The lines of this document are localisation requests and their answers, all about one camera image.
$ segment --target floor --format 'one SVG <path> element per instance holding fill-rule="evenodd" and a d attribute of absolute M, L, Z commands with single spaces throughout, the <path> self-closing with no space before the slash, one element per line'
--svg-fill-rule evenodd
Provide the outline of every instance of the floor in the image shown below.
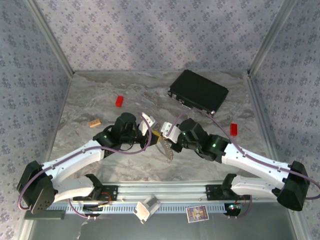
<path fill-rule="evenodd" d="M 209 220 L 194 223 L 188 223 L 185 213 L 156 213 L 143 225 L 134 214 L 97 220 L 67 214 L 63 221 L 36 220 L 29 240 L 296 240 L 289 219 L 289 212 L 275 202 L 255 203 L 245 219 L 209 213 Z"/>
<path fill-rule="evenodd" d="M 123 112 L 137 116 L 145 112 L 160 124 L 173 122 L 186 108 L 168 97 L 167 90 L 181 72 L 113 72 L 75 74 L 50 159 L 61 157 L 84 145 L 105 127 L 112 125 Z M 198 74 L 229 89 L 229 94 L 215 118 L 225 128 L 238 124 L 236 140 L 252 152 L 265 155 L 264 143 L 249 101 L 244 79 L 245 72 L 210 72 Z M 115 107 L 118 95 L 124 96 L 122 108 Z M 190 113 L 188 117 L 201 123 L 211 134 L 223 133 L 211 120 Z M 101 125 L 90 128 L 89 122 L 99 118 Z M 102 182 L 117 181 L 180 181 L 223 180 L 228 173 L 250 176 L 238 168 L 199 158 L 193 151 L 184 149 L 175 154 L 172 162 L 155 146 L 130 157 L 113 154 L 76 172 L 72 177 L 95 174 Z"/>

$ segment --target cable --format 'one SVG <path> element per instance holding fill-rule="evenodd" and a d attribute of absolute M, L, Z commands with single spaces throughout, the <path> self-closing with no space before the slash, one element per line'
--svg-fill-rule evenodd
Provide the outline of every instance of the cable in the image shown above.
<path fill-rule="evenodd" d="M 107 126 L 103 131 L 108 131 L 109 129 L 111 129 L 114 125 L 110 125 L 110 126 Z"/>
<path fill-rule="evenodd" d="M 241 149 L 241 147 L 237 144 L 237 142 L 227 133 L 227 131 L 226 131 L 211 115 L 209 115 L 208 113 L 206 113 L 206 112 L 204 112 L 204 111 L 202 111 L 202 110 L 199 110 L 199 109 L 196 109 L 196 108 L 191 108 L 191 109 L 189 109 L 188 111 L 185 111 L 185 112 L 183 112 L 182 114 L 180 114 L 180 115 L 175 119 L 174 125 L 172 124 L 172 126 L 171 126 L 171 128 L 170 128 L 170 130 L 169 130 L 169 132 L 168 132 L 167 135 L 170 134 L 170 132 L 172 131 L 172 129 L 174 128 L 174 126 L 177 124 L 177 122 L 179 121 L 179 119 L 180 119 L 183 115 L 189 113 L 190 111 L 195 111 L 195 112 L 199 112 L 199 113 L 201 113 L 201 114 L 205 114 L 209 119 L 211 119 L 211 120 L 224 132 L 224 134 L 230 139 L 231 143 L 233 143 L 233 145 L 236 147 L 236 149 L 237 149 L 242 155 L 246 156 L 248 159 L 250 159 L 250 160 L 252 160 L 252 161 L 254 161 L 254 162 L 258 163 L 258 164 L 264 165 L 264 166 L 266 166 L 266 167 L 269 167 L 269 168 L 272 168 L 272 169 L 276 169 L 277 171 L 284 171 L 284 172 L 286 172 L 286 173 L 293 174 L 293 175 L 296 175 L 296 176 L 298 176 L 298 177 L 300 177 L 300 178 L 303 178 L 303 179 L 305 179 L 305 180 L 313 183 L 314 185 L 316 185 L 316 186 L 319 188 L 319 190 L 320 190 L 320 184 L 317 183 L 315 180 L 313 180 L 312 178 L 310 178 L 310 177 L 308 177 L 308 176 L 305 176 L 305 175 L 303 175 L 303 174 L 301 174 L 301 173 L 299 173 L 299 172 L 296 172 L 296 171 L 292 171 L 292 170 L 285 169 L 285 168 L 283 168 L 283 167 L 280 167 L 280 168 L 279 168 L 279 167 L 274 166 L 274 165 L 272 165 L 272 164 L 270 164 L 270 163 L 266 163 L 266 162 L 260 161 L 260 160 L 258 160 L 258 159 L 256 159 L 256 158 L 254 158 L 253 156 L 250 156 L 250 155 L 248 155 L 248 154 L 245 154 L 245 152 Z M 305 199 L 306 199 L 306 200 L 316 200 L 316 199 L 319 199 L 319 198 L 320 198 L 320 194 L 317 195 L 317 196 L 309 196 L 309 197 L 307 196 Z"/>
<path fill-rule="evenodd" d="M 21 201 L 22 201 L 22 198 L 23 198 L 23 195 L 25 194 L 26 190 L 28 189 L 28 187 L 37 179 L 37 177 L 39 177 L 41 174 L 45 173 L 46 171 L 50 170 L 50 169 L 53 169 L 57 166 L 59 166 L 60 164 L 63 164 L 65 163 L 66 161 L 82 154 L 82 153 L 85 153 L 86 151 L 89 151 L 89 150 L 93 150 L 93 149 L 102 149 L 102 150 L 107 150 L 107 151 L 110 151 L 110 152 L 114 152 L 114 153 L 119 153 L 119 154 L 124 154 L 124 155 L 135 155 L 135 154 L 139 154 L 143 151 L 145 151 L 147 149 L 147 147 L 150 146 L 150 143 L 151 143 L 151 136 L 152 136 L 152 130 L 151 130 L 151 127 L 148 123 L 148 121 L 144 118 L 144 116 L 142 115 L 142 113 L 138 113 L 139 116 L 142 118 L 142 120 L 145 122 L 147 128 L 148 128 L 148 133 L 149 133 L 149 137 L 148 137 L 148 141 L 146 143 L 146 145 L 138 150 L 138 151 L 134 151 L 134 152 L 123 152 L 123 151 L 119 151 L 119 150 L 115 150 L 115 149 L 112 149 L 110 147 L 106 147 L 106 146 L 91 146 L 91 147 L 88 147 L 88 148 L 85 148 L 84 150 L 80 150 L 68 157 L 66 157 L 65 159 L 53 164 L 52 166 L 49 166 L 43 170 L 41 170 L 40 172 L 38 172 L 36 175 L 34 175 L 25 185 L 24 187 L 22 188 L 21 192 L 20 192 L 20 195 L 19 195 L 19 198 L 18 198 L 18 208 L 21 209 L 21 210 L 29 210 L 30 208 L 29 207 L 23 207 L 21 205 Z"/>
<path fill-rule="evenodd" d="M 77 214 L 79 217 L 82 217 L 82 218 L 84 218 L 84 219 L 88 219 L 87 216 L 82 215 L 80 212 L 78 212 L 78 211 L 75 209 L 74 206 L 72 206 L 71 201 L 70 201 L 70 198 L 68 198 L 68 202 L 69 202 L 69 205 L 70 205 L 70 207 L 72 208 L 72 210 L 75 212 L 75 214 Z"/>
<path fill-rule="evenodd" d="M 104 205 L 106 205 L 106 204 L 108 204 L 108 203 L 110 203 L 110 202 L 112 201 L 112 198 L 111 198 L 110 194 L 107 193 L 106 191 L 101 192 L 101 194 L 102 194 L 102 195 L 108 195 L 109 198 L 108 198 L 108 202 L 103 202 L 103 203 L 101 203 L 101 204 L 98 204 L 98 205 L 97 205 L 98 208 L 101 208 L 101 207 L 103 207 Z"/>
<path fill-rule="evenodd" d="M 251 211 L 251 208 L 252 208 L 252 196 L 251 195 L 249 195 L 249 196 L 250 196 L 249 207 L 246 209 L 246 211 L 243 214 L 241 214 L 240 216 L 235 217 L 236 219 L 243 218 L 243 217 L 247 216 L 249 214 L 249 212 Z"/>
<path fill-rule="evenodd" d="M 131 144 L 131 145 L 130 145 L 130 147 L 129 147 L 128 149 L 123 150 L 123 149 L 121 149 L 121 148 L 120 148 L 120 150 L 121 150 L 121 151 L 123 151 L 123 152 L 126 152 L 126 151 L 129 151 L 130 149 L 132 149 L 132 148 L 133 148 L 133 146 L 134 146 L 134 145 L 133 145 L 133 144 Z"/>
<path fill-rule="evenodd" d="M 239 201 L 239 197 L 240 197 L 240 196 L 238 196 L 238 198 L 237 198 L 236 201 L 233 203 L 233 205 L 236 205 L 236 204 L 237 204 L 237 202 Z M 244 200 L 244 204 L 243 204 L 243 205 L 242 205 L 241 203 L 240 203 L 240 204 L 242 205 L 242 207 L 244 207 L 244 206 L 246 205 L 246 201 L 247 201 L 247 200 L 246 200 L 246 197 L 245 197 L 244 195 L 242 195 L 241 197 L 242 197 L 243 200 Z"/>
<path fill-rule="evenodd" d="M 195 108 L 190 108 L 188 111 L 185 111 L 185 112 L 181 113 L 181 114 L 175 119 L 175 121 L 172 123 L 172 126 L 171 126 L 170 130 L 167 132 L 166 136 L 169 136 L 169 135 L 170 135 L 170 133 L 171 133 L 172 130 L 174 129 L 175 125 L 177 125 L 179 119 L 182 118 L 183 115 L 185 115 L 185 114 L 193 111 L 194 109 L 195 109 Z"/>

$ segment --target white plastic part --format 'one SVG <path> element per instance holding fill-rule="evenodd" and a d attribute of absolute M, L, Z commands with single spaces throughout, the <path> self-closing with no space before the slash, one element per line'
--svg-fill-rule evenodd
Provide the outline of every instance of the white plastic part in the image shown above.
<path fill-rule="evenodd" d="M 278 167 L 278 169 L 284 168 L 284 169 L 290 170 L 290 168 L 288 167 L 288 163 L 271 160 L 264 156 L 260 156 L 254 152 L 248 151 L 244 148 L 242 150 L 246 154 L 262 162 L 272 164 Z M 243 169 L 253 175 L 256 175 L 270 182 L 272 186 L 275 186 L 278 189 L 283 188 L 285 184 L 283 182 L 283 179 L 288 178 L 289 173 L 285 171 L 278 171 L 277 169 L 270 168 L 260 163 L 257 163 L 253 160 L 250 160 L 249 158 L 247 158 L 246 156 L 243 156 L 240 152 L 238 152 L 237 148 L 232 143 L 227 145 L 224 152 L 225 152 L 225 156 L 222 156 L 222 163 Z"/>
<path fill-rule="evenodd" d="M 53 188 L 58 191 L 54 196 L 54 203 L 74 197 L 86 197 L 94 190 L 93 182 L 86 176 L 77 179 L 66 179 Z"/>
<path fill-rule="evenodd" d="M 277 199 L 272 193 L 275 187 L 262 178 L 243 177 L 237 175 L 232 183 L 231 190 L 237 195 L 252 195 L 254 198 Z"/>
<path fill-rule="evenodd" d="M 152 116 L 148 116 L 144 112 L 142 113 L 142 116 L 148 122 L 150 128 L 153 128 L 157 124 L 156 120 Z M 146 135 L 146 133 L 148 131 L 148 127 L 147 127 L 147 124 L 146 124 L 146 122 L 144 120 L 141 121 L 141 123 L 139 125 L 139 130 L 142 132 L 143 136 Z"/>
<path fill-rule="evenodd" d="M 55 160 L 45 162 L 43 164 L 42 169 L 45 169 L 47 167 L 52 166 L 53 164 L 56 164 L 68 156 L 71 156 L 79 151 L 82 151 L 79 155 L 69 159 L 68 161 L 60 164 L 59 166 L 56 166 L 53 169 L 50 169 L 46 171 L 46 174 L 49 176 L 52 176 L 52 183 L 58 184 L 64 179 L 66 179 L 68 176 L 71 174 L 75 173 L 76 171 L 84 168 L 85 166 L 92 164 L 94 162 L 100 161 L 101 159 L 104 158 L 104 150 L 101 149 L 92 149 L 85 151 L 85 149 L 90 148 L 90 147 L 101 147 L 101 145 L 97 141 L 90 140 L 88 143 L 85 145 L 79 147 L 78 149 L 62 156 L 59 157 Z"/>
<path fill-rule="evenodd" d="M 178 141 L 178 137 L 181 134 L 181 131 L 179 128 L 177 128 L 176 126 L 173 127 L 172 131 L 170 132 L 170 134 L 168 135 L 168 132 L 171 128 L 172 124 L 170 122 L 164 122 L 162 127 L 161 127 L 161 133 L 162 136 L 166 139 L 170 139 L 172 142 L 174 142 L 175 144 Z"/>
<path fill-rule="evenodd" d="M 133 213 L 144 224 L 160 207 L 160 201 L 154 195 L 150 195 L 143 202 L 138 201 Z"/>

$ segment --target marble surface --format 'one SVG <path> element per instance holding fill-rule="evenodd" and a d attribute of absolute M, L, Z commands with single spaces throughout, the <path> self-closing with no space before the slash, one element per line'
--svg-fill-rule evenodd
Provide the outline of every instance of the marble surface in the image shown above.
<path fill-rule="evenodd" d="M 168 97 L 167 90 L 181 72 L 100 72 L 75 74 L 59 124 L 50 159 L 56 159 L 84 145 L 105 127 L 112 125 L 123 112 L 138 116 L 152 115 L 158 123 L 173 122 L 187 109 Z M 236 140 L 252 152 L 265 156 L 264 143 L 249 101 L 245 72 L 197 72 L 225 86 L 229 94 L 215 118 L 225 128 L 238 124 Z M 115 106 L 118 95 L 124 96 L 121 108 Z M 188 116 L 212 134 L 224 136 L 212 121 L 191 112 Z M 89 122 L 99 118 L 101 125 L 90 128 Z M 132 151 L 140 149 L 136 145 Z M 102 182 L 223 180 L 228 173 L 251 176 L 236 167 L 210 162 L 193 151 L 183 149 L 168 162 L 155 146 L 137 155 L 115 153 L 76 172 L 70 178 L 95 174 Z"/>

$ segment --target wooden block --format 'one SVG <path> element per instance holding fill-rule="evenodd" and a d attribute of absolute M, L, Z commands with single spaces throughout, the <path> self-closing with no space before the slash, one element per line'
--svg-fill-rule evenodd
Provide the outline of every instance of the wooden block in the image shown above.
<path fill-rule="evenodd" d="M 98 125 L 100 125 L 100 124 L 101 124 L 101 121 L 100 121 L 99 118 L 96 119 L 96 120 L 93 120 L 93 121 L 89 122 L 90 128 L 93 128 L 93 127 L 98 126 Z"/>

